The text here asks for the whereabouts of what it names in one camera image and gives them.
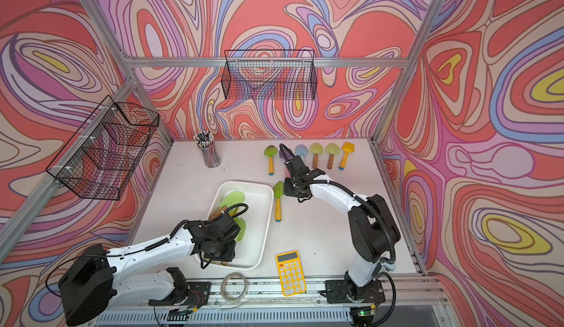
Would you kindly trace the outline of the purple shovel pink handle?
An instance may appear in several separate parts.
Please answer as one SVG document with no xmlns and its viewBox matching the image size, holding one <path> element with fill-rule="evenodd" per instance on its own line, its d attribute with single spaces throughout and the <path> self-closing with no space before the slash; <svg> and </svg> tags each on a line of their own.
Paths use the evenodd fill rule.
<svg viewBox="0 0 564 327">
<path fill-rule="evenodd" d="M 283 161 L 283 166 L 284 166 L 284 171 L 285 171 L 285 177 L 286 178 L 290 178 L 291 174 L 289 172 L 289 169 L 287 168 L 286 162 L 291 160 L 294 155 L 292 152 L 289 151 L 289 149 L 285 148 L 285 147 L 281 147 L 279 149 L 279 157 L 282 159 Z"/>
</svg>

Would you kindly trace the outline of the green wooden-handle shovel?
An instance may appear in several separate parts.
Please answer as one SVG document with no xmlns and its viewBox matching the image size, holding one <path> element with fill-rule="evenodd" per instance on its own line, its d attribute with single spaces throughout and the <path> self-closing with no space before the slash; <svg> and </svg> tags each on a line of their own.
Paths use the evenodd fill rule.
<svg viewBox="0 0 564 327">
<path fill-rule="evenodd" d="M 245 222 L 245 220 L 242 219 L 242 218 L 235 218 L 234 221 L 236 222 L 236 224 L 237 224 L 238 227 L 239 227 L 239 233 L 238 233 L 238 235 L 236 236 L 236 239 L 235 239 L 235 240 L 236 240 L 236 242 L 240 242 L 240 241 L 243 239 L 244 235 L 245 235 L 246 222 Z"/>
<path fill-rule="evenodd" d="M 335 157 L 340 154 L 340 148 L 336 143 L 329 143 L 325 147 L 325 152 L 328 154 L 327 169 L 331 170 L 333 168 Z"/>
</svg>

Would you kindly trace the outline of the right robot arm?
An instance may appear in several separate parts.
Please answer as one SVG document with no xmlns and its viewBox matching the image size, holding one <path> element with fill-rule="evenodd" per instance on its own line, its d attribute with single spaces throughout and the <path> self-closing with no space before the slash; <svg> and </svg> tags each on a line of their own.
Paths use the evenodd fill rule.
<svg viewBox="0 0 564 327">
<path fill-rule="evenodd" d="M 397 261 L 395 245 L 401 233 L 383 196 L 364 196 L 332 180 L 320 169 L 311 170 L 302 158 L 284 158 L 289 176 L 283 192 L 300 203 L 316 198 L 346 215 L 352 245 L 353 264 L 345 282 L 353 289 L 369 286 L 382 271 L 393 271 Z"/>
</svg>

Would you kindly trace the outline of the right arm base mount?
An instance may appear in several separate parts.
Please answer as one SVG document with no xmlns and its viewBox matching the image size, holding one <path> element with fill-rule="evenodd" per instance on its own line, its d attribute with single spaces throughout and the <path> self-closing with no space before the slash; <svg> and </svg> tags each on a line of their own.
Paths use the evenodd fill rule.
<svg viewBox="0 0 564 327">
<path fill-rule="evenodd" d="M 327 280 L 325 288 L 320 292 L 328 303 L 360 303 L 380 305 L 386 296 L 379 280 L 373 280 L 363 287 L 356 287 L 348 280 Z"/>
</svg>

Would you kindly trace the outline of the green shovel wooden handle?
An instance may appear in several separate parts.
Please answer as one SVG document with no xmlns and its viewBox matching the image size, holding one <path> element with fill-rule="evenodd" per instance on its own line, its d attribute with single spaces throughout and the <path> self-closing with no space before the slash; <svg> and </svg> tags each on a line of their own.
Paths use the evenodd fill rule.
<svg viewBox="0 0 564 327">
<path fill-rule="evenodd" d="M 312 166 L 313 169 L 318 168 L 320 155 L 324 153 L 324 148 L 320 143 L 313 143 L 309 148 L 309 152 L 313 154 Z"/>
</svg>

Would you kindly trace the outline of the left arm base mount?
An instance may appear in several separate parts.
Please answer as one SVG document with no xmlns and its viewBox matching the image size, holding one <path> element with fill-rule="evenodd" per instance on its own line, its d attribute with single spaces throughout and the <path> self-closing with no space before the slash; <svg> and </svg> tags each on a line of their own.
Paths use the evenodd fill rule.
<svg viewBox="0 0 564 327">
<path fill-rule="evenodd" d="M 162 299 L 150 299 L 149 306 L 187 306 L 189 309 L 199 309 L 208 304 L 210 291 L 210 281 L 193 281 L 184 286 L 174 287 Z"/>
</svg>

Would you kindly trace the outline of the green shovel blue-tip handle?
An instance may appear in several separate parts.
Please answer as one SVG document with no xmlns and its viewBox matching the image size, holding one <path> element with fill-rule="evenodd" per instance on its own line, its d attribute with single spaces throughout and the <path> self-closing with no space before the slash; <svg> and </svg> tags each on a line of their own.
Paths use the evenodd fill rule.
<svg viewBox="0 0 564 327">
<path fill-rule="evenodd" d="M 273 187 L 273 192 L 276 198 L 275 221 L 281 222 L 281 197 L 284 196 L 284 181 L 277 182 Z"/>
</svg>

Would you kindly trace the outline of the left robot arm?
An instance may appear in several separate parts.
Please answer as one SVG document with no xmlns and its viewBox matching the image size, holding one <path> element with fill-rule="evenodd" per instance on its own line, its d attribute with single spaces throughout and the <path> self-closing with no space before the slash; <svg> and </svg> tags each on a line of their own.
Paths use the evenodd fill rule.
<svg viewBox="0 0 564 327">
<path fill-rule="evenodd" d="M 190 288 L 179 268 L 155 274 L 146 270 L 191 255 L 199 256 L 202 269 L 213 261 L 231 261 L 240 230 L 225 213 L 211 221 L 183 220 L 170 234 L 134 246 L 87 248 L 57 283 L 67 325 L 82 325 L 110 307 L 129 303 L 186 303 Z"/>
</svg>

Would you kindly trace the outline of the green shovel yellow handle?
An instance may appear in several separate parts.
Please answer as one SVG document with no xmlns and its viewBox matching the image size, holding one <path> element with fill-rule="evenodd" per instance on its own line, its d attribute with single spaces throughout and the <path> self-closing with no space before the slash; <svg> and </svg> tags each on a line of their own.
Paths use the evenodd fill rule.
<svg viewBox="0 0 564 327">
<path fill-rule="evenodd" d="M 264 150 L 264 155 L 268 157 L 268 174 L 273 176 L 275 174 L 274 156 L 278 154 L 278 148 L 274 145 L 269 145 Z"/>
</svg>

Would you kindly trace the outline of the light blue shovel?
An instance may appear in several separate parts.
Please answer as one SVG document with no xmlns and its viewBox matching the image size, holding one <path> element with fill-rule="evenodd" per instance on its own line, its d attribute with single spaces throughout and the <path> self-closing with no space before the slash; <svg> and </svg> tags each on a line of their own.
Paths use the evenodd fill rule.
<svg viewBox="0 0 564 327">
<path fill-rule="evenodd" d="M 309 153 L 308 147 L 304 144 L 298 144 L 295 146 L 295 155 L 299 157 L 306 157 Z"/>
</svg>

